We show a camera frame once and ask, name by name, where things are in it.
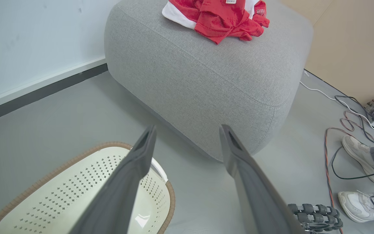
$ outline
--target basket rim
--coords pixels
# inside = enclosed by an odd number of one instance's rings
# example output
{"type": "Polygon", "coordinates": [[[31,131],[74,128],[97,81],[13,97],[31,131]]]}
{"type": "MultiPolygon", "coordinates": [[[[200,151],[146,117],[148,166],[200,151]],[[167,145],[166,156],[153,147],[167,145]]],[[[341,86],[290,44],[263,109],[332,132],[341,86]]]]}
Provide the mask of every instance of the basket rim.
{"type": "MultiPolygon", "coordinates": [[[[120,148],[125,148],[127,150],[131,150],[132,146],[123,142],[106,142],[103,144],[100,144],[96,147],[93,147],[84,153],[70,159],[69,161],[65,162],[62,166],[59,166],[52,172],[48,173],[46,176],[44,176],[42,179],[38,180],[35,182],[33,185],[31,185],[30,188],[27,188],[22,194],[18,195],[16,198],[14,198],[7,206],[5,206],[1,211],[0,211],[0,222],[1,220],[9,213],[11,212],[15,207],[17,207],[21,202],[23,202],[28,196],[30,196],[32,193],[37,191],[37,189],[41,188],[43,185],[45,185],[48,181],[53,179],[55,176],[60,174],[61,172],[65,171],[69,167],[73,166],[74,164],[78,163],[82,159],[88,157],[89,155],[102,150],[104,148],[108,147],[120,147],[120,148]]],[[[161,228],[158,230],[157,234],[163,234],[164,231],[167,229],[169,222],[172,219],[172,216],[174,215],[174,210],[175,210],[175,193],[174,189],[172,188],[172,185],[169,181],[165,183],[168,192],[169,192],[169,199],[170,199],[170,205],[169,205],[169,211],[168,215],[161,225],[161,228]]]]}

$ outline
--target white cable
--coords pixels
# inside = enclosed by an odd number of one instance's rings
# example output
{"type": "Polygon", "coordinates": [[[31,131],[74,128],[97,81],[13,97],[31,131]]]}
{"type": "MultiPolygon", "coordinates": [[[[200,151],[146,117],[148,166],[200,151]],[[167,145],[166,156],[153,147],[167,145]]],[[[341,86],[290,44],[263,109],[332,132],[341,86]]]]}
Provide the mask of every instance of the white cable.
{"type": "MultiPolygon", "coordinates": [[[[309,89],[309,90],[318,91],[318,92],[322,93],[324,96],[326,96],[326,97],[327,97],[328,99],[330,99],[330,100],[337,101],[337,100],[334,99],[334,98],[330,98],[328,95],[326,95],[324,92],[322,92],[322,91],[319,90],[319,89],[310,89],[310,88],[308,88],[304,83],[302,83],[301,81],[300,81],[300,84],[302,84],[304,87],[306,87],[306,88],[309,89]]],[[[356,112],[352,111],[352,110],[350,109],[349,105],[347,105],[345,102],[343,102],[343,101],[340,101],[340,102],[343,103],[343,104],[346,106],[346,108],[348,108],[349,111],[351,111],[353,114],[358,115],[358,116],[362,117],[363,119],[365,119],[365,120],[368,122],[369,126],[374,130],[374,127],[371,125],[371,123],[370,123],[370,121],[368,120],[368,118],[366,118],[365,116],[363,116],[363,115],[361,115],[361,114],[359,114],[359,113],[356,113],[356,112]]]]}

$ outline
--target white laundry basket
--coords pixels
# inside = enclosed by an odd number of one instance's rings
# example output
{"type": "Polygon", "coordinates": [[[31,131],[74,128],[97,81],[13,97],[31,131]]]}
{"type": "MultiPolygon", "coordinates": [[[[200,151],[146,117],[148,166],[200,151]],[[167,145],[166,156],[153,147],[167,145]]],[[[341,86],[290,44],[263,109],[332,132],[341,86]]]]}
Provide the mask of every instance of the white laundry basket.
{"type": "MultiPolygon", "coordinates": [[[[46,175],[0,212],[0,234],[67,234],[131,146],[108,142],[46,175]]],[[[140,181],[129,234],[162,234],[175,209],[171,183],[155,159],[140,181]]]]}

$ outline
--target shoe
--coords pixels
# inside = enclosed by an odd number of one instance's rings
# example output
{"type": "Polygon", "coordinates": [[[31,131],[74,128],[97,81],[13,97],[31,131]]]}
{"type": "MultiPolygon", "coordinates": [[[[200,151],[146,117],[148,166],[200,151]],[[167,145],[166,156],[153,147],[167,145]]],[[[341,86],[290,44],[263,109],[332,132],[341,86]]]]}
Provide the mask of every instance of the shoe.
{"type": "MultiPolygon", "coordinates": [[[[342,143],[346,152],[362,165],[366,175],[374,174],[374,160],[370,154],[370,147],[349,135],[343,137],[342,143]]],[[[368,178],[374,182],[374,176],[368,178]]]]}
{"type": "Polygon", "coordinates": [[[364,223],[374,221],[374,205],[370,201],[373,195],[374,193],[339,192],[338,197],[347,216],[357,223],[364,223]]]}

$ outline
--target gray fabric pouf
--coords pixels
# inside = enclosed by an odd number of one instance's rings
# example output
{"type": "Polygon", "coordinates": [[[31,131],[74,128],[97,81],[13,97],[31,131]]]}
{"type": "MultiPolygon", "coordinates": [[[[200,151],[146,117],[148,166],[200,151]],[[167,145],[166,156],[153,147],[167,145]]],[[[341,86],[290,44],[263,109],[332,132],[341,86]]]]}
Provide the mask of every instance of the gray fabric pouf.
{"type": "Polygon", "coordinates": [[[310,22],[267,0],[270,25],[260,37],[215,45],[164,18],[167,1],[114,6],[105,29],[110,73],[203,154],[223,161],[218,129],[228,124],[254,155],[291,107],[313,38],[310,22]]]}

